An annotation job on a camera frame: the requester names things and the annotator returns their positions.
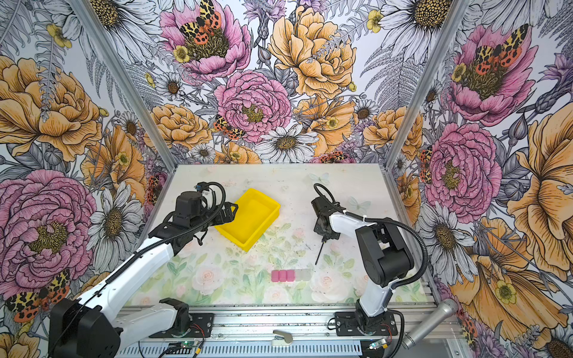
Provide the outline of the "black yellow screwdriver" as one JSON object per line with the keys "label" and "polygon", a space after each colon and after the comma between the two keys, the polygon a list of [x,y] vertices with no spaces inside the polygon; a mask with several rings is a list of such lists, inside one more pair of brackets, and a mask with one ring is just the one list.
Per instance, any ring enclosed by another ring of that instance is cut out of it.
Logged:
{"label": "black yellow screwdriver", "polygon": [[319,259],[320,259],[321,255],[322,255],[322,251],[323,251],[324,246],[325,246],[325,243],[326,243],[327,241],[328,241],[328,238],[327,238],[327,237],[322,237],[322,239],[321,239],[321,245],[320,245],[320,247],[319,247],[319,251],[318,251],[318,254],[317,254],[316,260],[315,260],[315,265],[316,265],[316,266],[318,265]]}

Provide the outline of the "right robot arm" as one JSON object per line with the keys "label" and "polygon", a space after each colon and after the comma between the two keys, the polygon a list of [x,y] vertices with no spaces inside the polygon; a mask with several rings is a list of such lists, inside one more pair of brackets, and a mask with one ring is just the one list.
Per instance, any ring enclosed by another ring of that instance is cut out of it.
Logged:
{"label": "right robot arm", "polygon": [[339,336],[360,334],[395,335],[398,333],[389,303],[400,286],[419,280],[428,265],[428,251],[420,238],[416,240],[422,252],[419,270],[408,277],[415,267],[414,257],[400,230],[413,233],[411,228],[391,218],[373,219],[351,213],[340,205],[319,196],[311,201],[316,224],[314,232],[322,242],[338,240],[342,235],[356,240],[363,267],[369,281],[356,303],[355,313],[337,313],[335,320]]}

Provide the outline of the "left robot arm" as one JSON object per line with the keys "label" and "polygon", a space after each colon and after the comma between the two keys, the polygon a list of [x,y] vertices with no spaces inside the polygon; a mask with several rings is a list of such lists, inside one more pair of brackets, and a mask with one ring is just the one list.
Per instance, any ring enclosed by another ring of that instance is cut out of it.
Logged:
{"label": "left robot arm", "polygon": [[102,282],[79,298],[64,298],[50,313],[49,357],[114,357],[150,335],[185,335],[192,327],[188,304],[164,298],[123,320],[116,317],[134,293],[192,241],[203,243],[208,229],[233,222],[238,207],[217,182],[200,182],[182,192],[175,210],[141,246]]}

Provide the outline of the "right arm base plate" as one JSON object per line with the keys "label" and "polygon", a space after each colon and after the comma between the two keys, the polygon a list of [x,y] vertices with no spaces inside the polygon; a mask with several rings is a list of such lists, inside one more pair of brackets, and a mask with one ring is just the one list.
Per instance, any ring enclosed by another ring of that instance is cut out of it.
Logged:
{"label": "right arm base plate", "polygon": [[339,337],[396,337],[398,328],[392,313],[368,317],[365,313],[334,313],[334,329]]}

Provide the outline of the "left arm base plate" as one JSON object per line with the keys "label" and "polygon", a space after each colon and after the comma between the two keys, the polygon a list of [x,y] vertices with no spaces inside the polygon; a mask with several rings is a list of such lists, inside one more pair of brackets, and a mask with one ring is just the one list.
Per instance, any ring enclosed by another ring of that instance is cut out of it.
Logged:
{"label": "left arm base plate", "polygon": [[190,313],[189,319],[184,320],[183,325],[180,328],[175,327],[170,328],[167,331],[159,331],[150,335],[150,338],[210,338],[214,318],[215,315],[213,313]]}

